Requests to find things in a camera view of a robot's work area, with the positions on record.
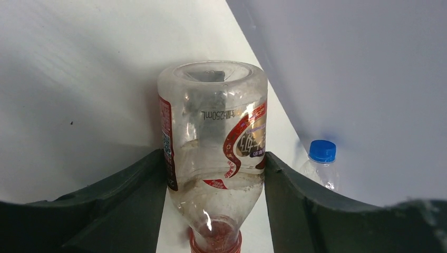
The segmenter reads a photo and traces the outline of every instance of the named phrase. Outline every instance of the upside-down bottle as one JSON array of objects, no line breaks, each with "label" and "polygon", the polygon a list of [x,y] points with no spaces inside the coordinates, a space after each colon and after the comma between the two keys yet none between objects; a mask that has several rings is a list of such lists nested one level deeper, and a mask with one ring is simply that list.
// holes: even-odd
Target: upside-down bottle
[{"label": "upside-down bottle", "polygon": [[192,253],[236,253],[264,184],[267,78],[251,64],[207,61],[158,79],[168,186],[192,228]]}]

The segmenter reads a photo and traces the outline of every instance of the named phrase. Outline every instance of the qr code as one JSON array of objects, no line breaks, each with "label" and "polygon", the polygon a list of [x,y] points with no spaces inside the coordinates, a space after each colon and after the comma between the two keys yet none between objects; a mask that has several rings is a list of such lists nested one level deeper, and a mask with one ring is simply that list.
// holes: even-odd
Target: qr code
[{"label": "qr code", "polygon": [[171,138],[163,132],[163,149],[164,153],[171,158]]}]

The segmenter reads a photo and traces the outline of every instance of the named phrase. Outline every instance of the red label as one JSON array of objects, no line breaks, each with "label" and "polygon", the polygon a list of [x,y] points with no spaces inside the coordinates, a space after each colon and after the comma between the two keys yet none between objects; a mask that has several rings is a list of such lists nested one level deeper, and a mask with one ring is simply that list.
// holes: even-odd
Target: red label
[{"label": "red label", "polygon": [[168,186],[174,191],[178,191],[176,166],[174,163],[174,148],[172,146],[172,115],[171,104],[159,96],[161,131],[163,134],[164,158],[166,160],[166,170],[168,172]]},{"label": "red label", "polygon": [[223,152],[225,156],[233,162],[236,165],[236,168],[233,170],[230,167],[230,170],[225,174],[225,177],[233,177],[236,175],[236,173],[239,171],[241,162],[239,158],[235,156],[234,153],[234,146],[241,134],[244,133],[244,131],[252,125],[255,121],[260,119],[262,116],[264,116],[267,112],[267,101],[264,102],[262,105],[255,108],[251,113],[247,113],[244,115],[244,117],[236,124],[236,126],[230,131],[230,133],[227,135],[227,138],[225,139],[224,145],[223,145]]},{"label": "red label", "polygon": [[214,188],[228,190],[228,188],[225,186],[224,182],[221,179],[204,180],[204,182],[207,185],[212,186]]}]

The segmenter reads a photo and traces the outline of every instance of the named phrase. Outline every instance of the white surface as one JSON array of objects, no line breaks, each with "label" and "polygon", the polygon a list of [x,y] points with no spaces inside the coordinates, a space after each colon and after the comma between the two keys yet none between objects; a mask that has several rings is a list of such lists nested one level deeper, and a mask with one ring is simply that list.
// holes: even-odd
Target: white surface
[{"label": "white surface", "polygon": [[306,147],[343,194],[447,199],[447,2],[228,0]]},{"label": "white surface", "polygon": [[[0,27],[3,201],[53,200],[161,147],[156,78],[168,65],[258,65],[224,0],[1,1]],[[268,150],[300,166],[271,87],[267,122]],[[181,252],[178,225],[166,208],[160,252]],[[265,198],[242,232],[244,253],[271,252]]]}]

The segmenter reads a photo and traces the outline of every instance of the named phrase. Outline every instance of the bottle with red label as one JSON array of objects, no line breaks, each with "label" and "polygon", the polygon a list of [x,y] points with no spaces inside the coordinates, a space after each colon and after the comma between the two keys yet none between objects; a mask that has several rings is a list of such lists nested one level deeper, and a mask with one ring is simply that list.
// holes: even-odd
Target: bottle with red label
[{"label": "bottle with red label", "polygon": [[160,74],[158,92],[169,192],[192,228],[191,252],[240,252],[240,226],[264,185],[265,73],[185,64]]}]

